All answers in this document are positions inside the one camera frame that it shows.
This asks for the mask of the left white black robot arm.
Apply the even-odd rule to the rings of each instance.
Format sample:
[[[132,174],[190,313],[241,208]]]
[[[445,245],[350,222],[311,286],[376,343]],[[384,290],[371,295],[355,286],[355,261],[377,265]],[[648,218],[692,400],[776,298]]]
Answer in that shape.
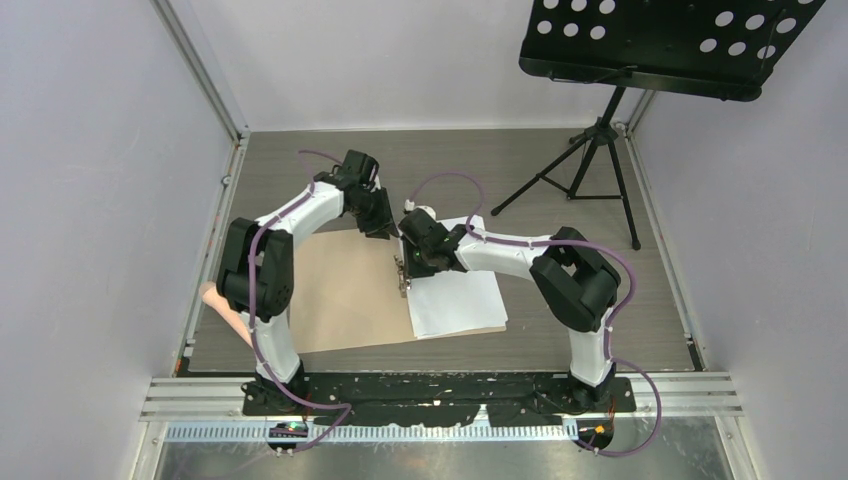
[[[270,403],[284,414],[298,412],[307,398],[288,320],[296,248],[344,215],[352,216],[367,238],[398,237],[379,168],[372,156],[350,150],[283,206],[255,220],[237,218],[227,229],[215,288],[244,319],[257,358],[256,374],[262,385],[270,386]]]

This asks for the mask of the white paper sheets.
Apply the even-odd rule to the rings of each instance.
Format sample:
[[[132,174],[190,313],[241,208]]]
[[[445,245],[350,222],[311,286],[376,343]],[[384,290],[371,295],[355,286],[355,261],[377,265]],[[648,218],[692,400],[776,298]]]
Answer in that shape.
[[[494,273],[447,271],[410,280],[406,299],[416,339],[506,329],[508,315]]]

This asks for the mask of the brown cardboard folder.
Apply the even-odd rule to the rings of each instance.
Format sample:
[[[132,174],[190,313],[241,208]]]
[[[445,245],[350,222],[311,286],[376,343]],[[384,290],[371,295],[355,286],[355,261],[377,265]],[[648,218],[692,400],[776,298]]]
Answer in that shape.
[[[289,325],[299,353],[419,341],[400,296],[397,239],[356,230],[310,236],[295,253]]]

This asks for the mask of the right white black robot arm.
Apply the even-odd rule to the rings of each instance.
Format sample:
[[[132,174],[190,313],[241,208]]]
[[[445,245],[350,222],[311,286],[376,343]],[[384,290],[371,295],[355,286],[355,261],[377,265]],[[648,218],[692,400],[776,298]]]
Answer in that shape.
[[[572,400],[591,411],[610,398],[610,328],[621,276],[597,245],[571,227],[535,237],[496,234],[468,221],[448,227],[423,208],[408,212],[399,231],[412,278],[481,271],[533,282],[568,331]]]

